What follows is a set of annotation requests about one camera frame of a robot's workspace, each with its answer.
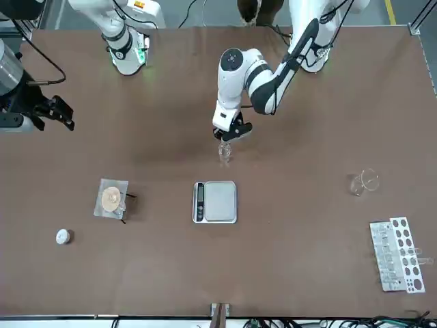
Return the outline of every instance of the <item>white bottle cap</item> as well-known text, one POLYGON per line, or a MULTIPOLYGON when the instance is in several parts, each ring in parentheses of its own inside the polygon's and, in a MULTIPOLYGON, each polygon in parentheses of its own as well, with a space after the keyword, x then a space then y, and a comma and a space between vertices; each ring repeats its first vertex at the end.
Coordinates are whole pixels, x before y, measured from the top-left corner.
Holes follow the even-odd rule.
POLYGON ((56 242, 60 245, 66 244, 70 241, 70 234, 67 229, 60 229, 56 234, 56 242))

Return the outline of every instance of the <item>brown table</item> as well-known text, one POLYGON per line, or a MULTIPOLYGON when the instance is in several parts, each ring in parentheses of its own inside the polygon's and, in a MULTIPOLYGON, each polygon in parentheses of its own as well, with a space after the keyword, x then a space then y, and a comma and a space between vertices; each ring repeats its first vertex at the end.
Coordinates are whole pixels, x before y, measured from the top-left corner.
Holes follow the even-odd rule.
MULTIPOLYGON (((123 77, 97 32, 38 31, 68 75, 44 88, 74 108, 76 129, 0 138, 0 313, 235 316, 437 314, 427 292, 385 293, 369 222, 407 216, 436 256, 436 99, 406 27, 345 27, 324 71, 299 72, 276 116, 251 110, 252 135, 222 167, 212 137, 216 71, 228 47, 256 47, 272 67, 285 49, 267 29, 153 33, 150 65, 123 77), (372 167, 375 193, 346 175, 372 167), (126 225, 93 216, 100 179, 138 195, 126 225), (233 180, 235 225, 196 225, 196 180, 233 180), (74 231, 70 245, 58 229, 74 231)), ((56 77, 25 51, 35 79, 56 77)))

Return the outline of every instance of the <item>glass beaker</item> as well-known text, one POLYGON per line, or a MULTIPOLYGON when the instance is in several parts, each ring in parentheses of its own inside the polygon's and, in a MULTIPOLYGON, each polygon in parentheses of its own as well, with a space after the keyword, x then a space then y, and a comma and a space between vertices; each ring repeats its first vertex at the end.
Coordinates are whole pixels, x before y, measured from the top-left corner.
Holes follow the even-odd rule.
POLYGON ((350 193, 361 196, 364 190, 375 191, 379 186, 379 175, 373 169, 364 169, 360 174, 352 177, 350 193))

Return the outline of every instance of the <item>digital scale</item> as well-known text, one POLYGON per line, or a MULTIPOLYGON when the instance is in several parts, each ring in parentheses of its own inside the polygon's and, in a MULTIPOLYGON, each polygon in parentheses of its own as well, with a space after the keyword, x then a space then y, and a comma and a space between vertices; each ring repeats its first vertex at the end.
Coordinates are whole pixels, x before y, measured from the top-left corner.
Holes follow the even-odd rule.
POLYGON ((194 223, 235 223, 237 186, 232 181, 196 182, 193 193, 194 223))

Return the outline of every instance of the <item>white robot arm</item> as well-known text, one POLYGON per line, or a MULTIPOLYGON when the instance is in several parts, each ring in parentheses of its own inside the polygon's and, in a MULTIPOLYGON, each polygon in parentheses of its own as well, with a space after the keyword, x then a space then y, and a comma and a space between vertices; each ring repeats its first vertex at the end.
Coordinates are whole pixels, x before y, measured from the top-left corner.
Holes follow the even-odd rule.
MULTIPOLYGON (((41 0, 0 0, 0 16, 10 19, 18 31, 40 54, 40 50, 31 43, 17 20, 34 20, 41 15, 44 2, 41 0)), ((47 98, 41 90, 43 85, 61 83, 56 81, 35 81, 20 62, 22 55, 14 53, 0 39, 0 132, 43 131, 46 119, 64 124, 68 130, 74 130, 73 109, 59 96, 47 98)))
MULTIPOLYGON (((369 0, 350 1, 350 9, 354 11, 363 10, 369 3, 369 0)), ((216 138, 231 141, 252 131, 252 124, 245 124, 241 114, 240 103, 244 90, 257 113, 273 115, 300 67, 307 72, 318 72, 323 68, 330 42, 340 22, 337 12, 330 16, 323 15, 332 6, 335 8, 337 2, 290 0, 293 38, 274 72, 257 49, 228 49, 222 54, 218 66, 216 110, 212 119, 216 138)))
POLYGON ((132 75, 145 63, 147 30, 165 28, 159 4, 152 0, 69 0, 102 31, 114 65, 132 75))

